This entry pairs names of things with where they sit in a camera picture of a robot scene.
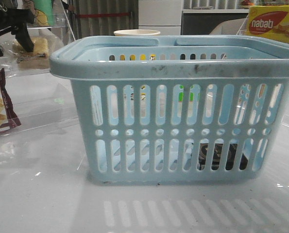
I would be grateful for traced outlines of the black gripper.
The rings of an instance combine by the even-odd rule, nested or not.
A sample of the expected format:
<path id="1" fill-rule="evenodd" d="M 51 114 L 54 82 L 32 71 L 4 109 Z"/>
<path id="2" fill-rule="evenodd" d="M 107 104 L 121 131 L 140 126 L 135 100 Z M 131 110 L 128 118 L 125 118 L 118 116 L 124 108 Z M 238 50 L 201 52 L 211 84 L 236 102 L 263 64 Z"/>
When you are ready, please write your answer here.
<path id="1" fill-rule="evenodd" d="M 29 36 L 27 24 L 34 23 L 34 15 L 30 9 L 8 7 L 0 0 L 0 36 L 11 33 L 26 52 L 34 51 L 34 44 Z"/>

